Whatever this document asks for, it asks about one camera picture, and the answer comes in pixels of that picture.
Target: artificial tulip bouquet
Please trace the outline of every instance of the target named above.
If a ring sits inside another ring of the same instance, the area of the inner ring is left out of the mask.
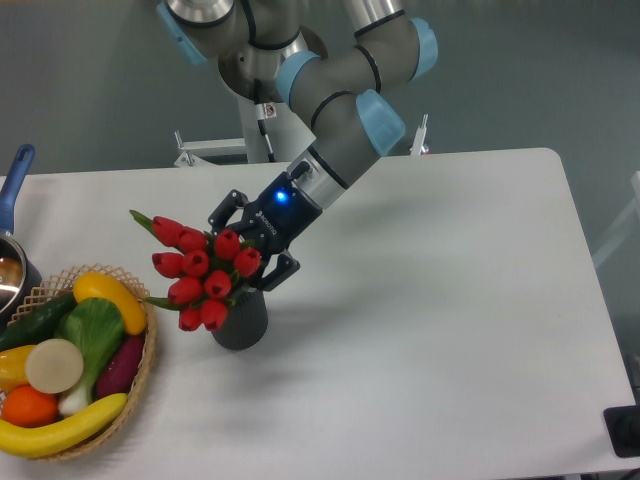
[[[151,256],[158,273],[176,282],[166,298],[144,301],[179,311],[178,326],[184,331],[192,332],[200,325],[209,331],[220,328],[235,305],[234,294],[242,291],[246,279],[260,268],[260,252],[251,241],[240,242],[233,230],[223,230],[214,237],[168,218],[150,219],[135,210],[130,212],[160,243],[177,250]]]

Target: white table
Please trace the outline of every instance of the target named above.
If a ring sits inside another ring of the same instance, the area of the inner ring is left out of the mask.
[[[31,176],[16,239],[44,275],[101,262],[153,294],[163,247],[134,208],[194,227],[282,165]],[[62,465],[3,480],[497,479],[640,466],[602,411],[633,396],[558,156],[384,159],[292,245],[270,326],[231,353],[159,312],[135,418]]]

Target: robotic arm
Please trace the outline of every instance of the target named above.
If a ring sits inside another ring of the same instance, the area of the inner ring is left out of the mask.
[[[192,61],[218,58],[227,86],[256,104],[286,103],[316,140],[254,201],[232,190],[209,217],[253,240],[262,267],[249,287],[270,291],[300,265],[289,245],[403,137],[380,92],[433,67],[433,31],[400,0],[344,0],[356,45],[328,59],[291,0],[166,0],[158,12]],[[228,225],[236,211],[238,222]],[[275,267],[266,273],[272,257]]]

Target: green cucumber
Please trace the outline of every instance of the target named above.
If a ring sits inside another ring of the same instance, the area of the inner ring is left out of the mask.
[[[73,292],[63,293],[43,303],[7,327],[0,335],[0,352],[24,345],[35,345],[53,338],[60,319],[76,305]]]

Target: cooking pot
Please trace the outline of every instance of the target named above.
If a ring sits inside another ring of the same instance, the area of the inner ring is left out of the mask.
[[[0,333],[24,297],[42,280],[24,249],[12,238],[16,198],[34,155],[32,145],[18,149],[0,190]]]

